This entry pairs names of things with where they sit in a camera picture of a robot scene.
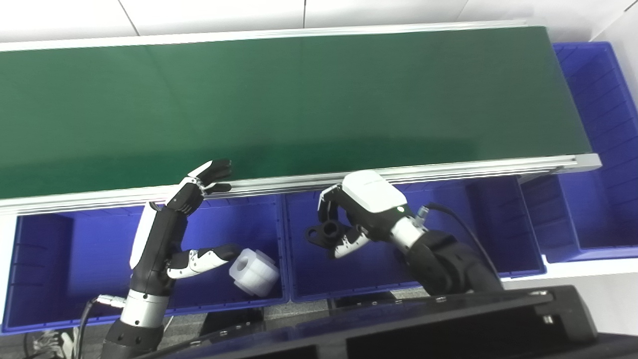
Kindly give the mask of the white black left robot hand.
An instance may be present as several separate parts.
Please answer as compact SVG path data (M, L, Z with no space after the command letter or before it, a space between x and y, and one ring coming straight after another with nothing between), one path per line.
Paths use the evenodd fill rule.
M239 257L241 249L232 243L190 250L181 247L189 216L206 195L230 191L231 184L222 180L231 173L228 159L205 162L189 172L166 199L145 205L130 257L130 290L170 296L177 279L199 275Z

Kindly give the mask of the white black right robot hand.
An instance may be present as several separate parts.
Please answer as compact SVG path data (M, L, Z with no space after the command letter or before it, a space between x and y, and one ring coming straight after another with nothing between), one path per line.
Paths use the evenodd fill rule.
M306 239L339 259L369 242L387 242L407 254L424 234L414 223L406 197L373 170L346 175L319 196L319 225Z

